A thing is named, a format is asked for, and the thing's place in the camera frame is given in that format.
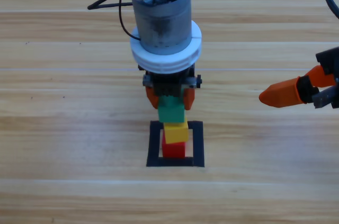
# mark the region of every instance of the stacked blocks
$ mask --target stacked blocks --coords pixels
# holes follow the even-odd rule
[[[156,96],[153,88],[146,87],[147,97],[158,110],[159,122],[164,125],[162,150],[164,158],[185,158],[185,146],[189,140],[189,126],[185,110],[190,110],[195,89],[182,89],[180,97]]]

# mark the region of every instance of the wood grain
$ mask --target wood grain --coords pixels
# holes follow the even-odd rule
[[[324,0],[192,0],[205,168],[145,166],[157,112],[116,9],[0,1],[0,224],[339,223],[336,110],[258,100],[339,46]]]

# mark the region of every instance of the white ring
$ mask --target white ring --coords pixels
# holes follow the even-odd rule
[[[138,29],[135,28],[132,33],[138,37]],[[183,71],[191,67],[201,55],[202,34],[199,26],[192,21],[192,40],[184,50],[172,55],[156,55],[146,51],[139,40],[130,39],[131,49],[134,60],[143,69],[158,73],[171,74]]]

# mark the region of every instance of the metal cylinder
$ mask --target metal cylinder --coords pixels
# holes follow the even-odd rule
[[[132,0],[141,45],[157,55],[184,50],[192,39],[191,0],[148,4]]]

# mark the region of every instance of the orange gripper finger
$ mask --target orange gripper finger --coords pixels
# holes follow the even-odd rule
[[[184,90],[185,110],[191,110],[195,98],[195,89],[187,88]]]
[[[154,89],[150,87],[146,87],[146,95],[149,99],[150,103],[155,109],[158,109],[159,97],[154,94]]]
[[[325,75],[321,65],[317,65],[311,69],[306,75],[309,76],[311,83],[316,87],[328,87],[335,85],[333,75]]]
[[[263,91],[259,100],[273,107],[285,107],[305,104],[299,97],[297,82],[300,77],[271,85]]]

